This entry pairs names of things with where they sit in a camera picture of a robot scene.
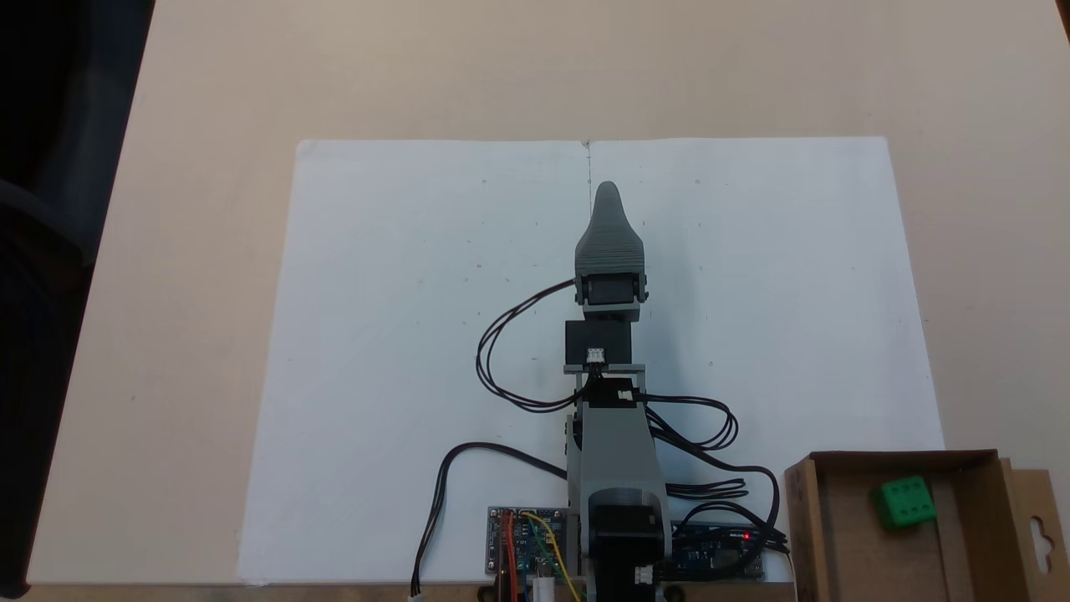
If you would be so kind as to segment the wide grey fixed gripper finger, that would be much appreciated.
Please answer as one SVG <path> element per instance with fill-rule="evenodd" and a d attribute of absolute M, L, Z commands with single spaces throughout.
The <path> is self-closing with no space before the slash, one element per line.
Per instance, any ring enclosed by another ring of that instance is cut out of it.
<path fill-rule="evenodd" d="M 645 245 L 628 221 L 620 188 L 612 181 L 603 181 L 595 191 L 588 228 L 574 249 L 574 271 L 578 278 L 645 271 Z"/>

